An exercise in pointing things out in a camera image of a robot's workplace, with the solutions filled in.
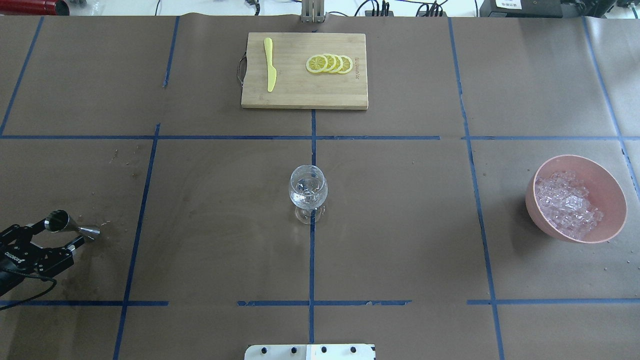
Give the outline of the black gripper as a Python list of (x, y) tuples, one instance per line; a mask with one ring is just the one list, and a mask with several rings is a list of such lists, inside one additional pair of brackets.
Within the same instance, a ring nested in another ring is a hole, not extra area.
[(32, 243), (34, 236), (46, 230), (45, 219), (34, 224), (10, 225), (0, 233), (0, 294), (20, 285), (26, 278), (42, 281), (53, 280), (55, 276), (74, 264), (74, 252), (86, 243), (78, 235), (60, 247), (42, 248)]

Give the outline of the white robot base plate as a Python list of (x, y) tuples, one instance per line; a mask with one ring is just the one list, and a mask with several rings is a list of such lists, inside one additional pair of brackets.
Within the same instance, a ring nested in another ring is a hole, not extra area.
[(247, 347), (245, 360), (375, 360), (374, 344), (256, 344)]

